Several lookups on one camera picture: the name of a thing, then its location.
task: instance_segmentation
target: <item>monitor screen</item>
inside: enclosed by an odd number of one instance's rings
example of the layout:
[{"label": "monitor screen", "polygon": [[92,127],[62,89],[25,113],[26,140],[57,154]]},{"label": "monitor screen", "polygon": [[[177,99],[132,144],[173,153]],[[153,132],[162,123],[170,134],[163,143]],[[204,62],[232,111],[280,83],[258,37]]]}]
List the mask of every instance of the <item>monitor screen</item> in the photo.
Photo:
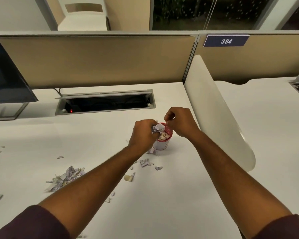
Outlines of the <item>monitor screen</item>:
[{"label": "monitor screen", "polygon": [[38,99],[0,44],[0,103],[35,101],[38,101]]}]

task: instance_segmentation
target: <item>person's left hand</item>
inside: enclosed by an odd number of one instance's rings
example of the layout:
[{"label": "person's left hand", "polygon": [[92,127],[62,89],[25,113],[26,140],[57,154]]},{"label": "person's left hand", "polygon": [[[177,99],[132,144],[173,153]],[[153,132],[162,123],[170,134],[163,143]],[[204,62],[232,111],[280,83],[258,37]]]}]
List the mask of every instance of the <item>person's left hand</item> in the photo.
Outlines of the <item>person's left hand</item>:
[{"label": "person's left hand", "polygon": [[157,122],[152,119],[137,121],[134,125],[128,146],[134,148],[140,155],[150,150],[159,137],[159,133],[152,134],[153,125],[157,125]]}]

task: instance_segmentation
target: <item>white divider panel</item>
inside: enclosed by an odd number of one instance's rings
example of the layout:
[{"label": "white divider panel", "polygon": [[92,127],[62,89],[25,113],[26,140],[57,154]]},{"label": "white divider panel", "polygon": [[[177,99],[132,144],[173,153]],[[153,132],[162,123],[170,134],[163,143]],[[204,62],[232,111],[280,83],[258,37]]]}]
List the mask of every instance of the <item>white divider panel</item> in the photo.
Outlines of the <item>white divider panel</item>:
[{"label": "white divider panel", "polygon": [[251,171],[256,164],[254,152],[200,55],[194,57],[184,86],[200,129],[240,167]]}]

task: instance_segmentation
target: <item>white chair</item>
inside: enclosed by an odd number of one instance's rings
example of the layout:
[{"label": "white chair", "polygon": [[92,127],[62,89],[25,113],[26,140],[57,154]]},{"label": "white chair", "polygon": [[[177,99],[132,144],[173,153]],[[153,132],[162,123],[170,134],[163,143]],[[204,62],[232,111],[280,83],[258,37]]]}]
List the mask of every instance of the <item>white chair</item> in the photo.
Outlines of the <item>white chair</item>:
[{"label": "white chair", "polygon": [[65,18],[58,31],[107,31],[104,0],[58,0]]}]

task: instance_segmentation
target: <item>small bucket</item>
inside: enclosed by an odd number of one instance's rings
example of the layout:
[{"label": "small bucket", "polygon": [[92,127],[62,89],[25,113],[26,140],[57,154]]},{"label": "small bucket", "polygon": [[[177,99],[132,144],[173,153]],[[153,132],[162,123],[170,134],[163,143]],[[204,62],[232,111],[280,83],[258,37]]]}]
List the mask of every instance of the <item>small bucket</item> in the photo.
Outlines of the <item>small bucket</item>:
[{"label": "small bucket", "polygon": [[170,137],[168,139],[166,139],[165,141],[160,141],[160,140],[156,140],[155,143],[153,144],[153,148],[155,148],[156,150],[164,150],[165,148],[167,148],[169,140],[171,140],[171,137],[173,135],[173,131],[169,129],[169,127],[166,126],[166,123],[160,122],[161,124],[163,124],[165,126],[165,130],[164,132],[166,132],[168,135],[170,135]]}]

